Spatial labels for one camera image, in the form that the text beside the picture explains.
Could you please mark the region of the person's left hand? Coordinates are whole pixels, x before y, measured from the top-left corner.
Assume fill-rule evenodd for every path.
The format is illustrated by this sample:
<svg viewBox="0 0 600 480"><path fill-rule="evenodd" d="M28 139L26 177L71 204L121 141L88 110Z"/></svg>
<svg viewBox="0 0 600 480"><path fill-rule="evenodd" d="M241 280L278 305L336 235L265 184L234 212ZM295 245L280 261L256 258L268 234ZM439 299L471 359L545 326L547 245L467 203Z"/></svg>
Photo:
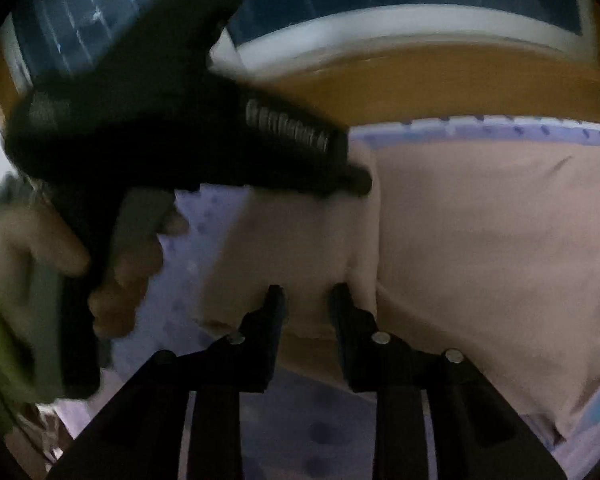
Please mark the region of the person's left hand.
<svg viewBox="0 0 600 480"><path fill-rule="evenodd" d="M163 267L160 235L181 236L189 224L171 208L158 232L125 249L114 276L88 297L97 336L122 338L134 330L149 279ZM0 333L28 344L32 340L31 271L35 263L75 278L87 269L88 255L50 206L32 197L29 185L12 174L0 182Z"/></svg>

